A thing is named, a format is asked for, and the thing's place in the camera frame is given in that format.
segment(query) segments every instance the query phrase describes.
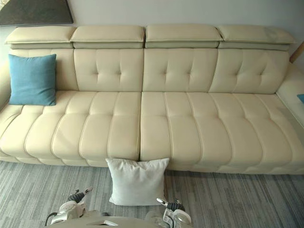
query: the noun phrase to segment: striped rug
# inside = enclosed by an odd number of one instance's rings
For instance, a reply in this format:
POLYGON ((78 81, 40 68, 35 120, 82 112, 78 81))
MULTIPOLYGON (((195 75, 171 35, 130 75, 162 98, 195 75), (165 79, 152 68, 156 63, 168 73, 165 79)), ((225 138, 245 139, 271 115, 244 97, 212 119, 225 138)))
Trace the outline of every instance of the striped rug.
MULTIPOLYGON (((108 168, 31 165, 0 161, 0 227, 42 228, 75 189, 93 186, 89 210, 143 219, 164 207, 109 202, 108 168)), ((304 175, 165 172, 168 200, 180 199, 194 228, 304 228, 304 175)))

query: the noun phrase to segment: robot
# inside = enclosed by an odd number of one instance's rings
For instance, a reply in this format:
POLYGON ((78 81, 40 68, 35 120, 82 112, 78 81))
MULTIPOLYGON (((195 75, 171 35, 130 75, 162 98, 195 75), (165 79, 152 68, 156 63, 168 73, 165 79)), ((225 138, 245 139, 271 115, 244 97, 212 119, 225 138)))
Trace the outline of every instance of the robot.
POLYGON ((84 192, 76 190, 75 194, 68 197, 68 202, 61 205, 59 212, 51 213, 48 219, 51 220, 50 228, 93 228, 96 226, 115 226, 120 228, 192 228, 191 217, 185 212, 184 206, 176 200, 174 203, 166 202, 163 199, 156 200, 166 207, 162 218, 158 217, 153 211, 150 211, 146 220, 109 216, 107 213, 100 213, 92 210, 86 211, 86 204, 81 201, 83 197, 93 190, 87 188, 84 192))

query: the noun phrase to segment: black cable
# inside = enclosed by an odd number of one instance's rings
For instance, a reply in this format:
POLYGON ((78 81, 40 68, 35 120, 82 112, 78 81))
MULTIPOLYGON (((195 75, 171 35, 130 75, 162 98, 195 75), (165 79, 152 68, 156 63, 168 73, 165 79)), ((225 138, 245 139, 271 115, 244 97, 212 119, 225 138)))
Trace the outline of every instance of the black cable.
POLYGON ((49 217, 55 216, 55 215, 57 215, 57 212, 50 213, 50 214, 47 216, 47 220, 46 220, 46 222, 45 222, 45 224, 44 224, 45 227, 47 226, 49 217))
POLYGON ((168 215, 168 217, 171 219, 171 221, 172 221, 172 228, 174 228, 174 221, 173 221, 173 219, 172 219, 172 217, 170 216, 170 215, 168 215))

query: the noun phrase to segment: sofa cushion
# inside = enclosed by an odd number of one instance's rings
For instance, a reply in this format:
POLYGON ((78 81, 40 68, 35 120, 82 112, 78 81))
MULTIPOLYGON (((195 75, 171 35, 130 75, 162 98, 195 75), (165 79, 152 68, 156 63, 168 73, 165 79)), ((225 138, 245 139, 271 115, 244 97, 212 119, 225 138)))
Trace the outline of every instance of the sofa cushion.
POLYGON ((219 49, 209 92, 273 94, 288 63, 286 51, 219 49))
POLYGON ((221 25, 219 32, 224 41, 218 48, 268 49, 286 51, 295 39, 286 31, 260 25, 221 25))
POLYGON ((304 129, 276 95, 143 92, 141 161, 169 169, 297 173, 304 129))
POLYGON ((222 40, 217 29, 204 24, 148 25, 146 48, 216 48, 222 40))
POLYGON ((5 40, 12 49, 73 48, 70 39, 76 28, 70 26, 38 26, 16 28, 5 40))
POLYGON ((21 57, 56 54, 56 90, 78 90, 73 49, 14 49, 10 53, 21 57))
POLYGON ((56 54, 41 57, 9 55, 11 105, 55 105, 56 54))
POLYGON ((220 25, 224 41, 266 44, 293 44, 295 39, 286 31, 260 25, 220 25))
POLYGON ((297 97, 304 94, 304 74, 294 65, 289 63, 286 78, 276 92, 284 105, 304 127, 304 104, 297 97))
POLYGON ((207 92, 217 59, 214 48, 145 49, 142 90, 207 92))
POLYGON ((80 91, 141 92, 142 49, 75 49, 80 91))
POLYGON ((75 48, 143 48, 143 27, 137 25, 79 26, 71 37, 75 48))
POLYGON ((107 166, 138 160, 140 93, 58 91, 55 106, 7 105, 0 160, 107 166))
POLYGON ((113 189, 110 202, 123 206, 159 205, 164 197, 163 173, 169 158, 154 161, 131 161, 106 158, 113 189))

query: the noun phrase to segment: teal object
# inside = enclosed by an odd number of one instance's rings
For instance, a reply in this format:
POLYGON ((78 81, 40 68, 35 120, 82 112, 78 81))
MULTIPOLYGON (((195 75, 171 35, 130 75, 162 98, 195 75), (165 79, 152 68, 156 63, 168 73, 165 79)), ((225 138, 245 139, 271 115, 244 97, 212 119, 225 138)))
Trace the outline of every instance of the teal object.
POLYGON ((9 54, 9 60, 9 104, 56 104, 56 54, 29 58, 9 54))
POLYGON ((304 103, 304 94, 298 94, 297 97, 304 103))

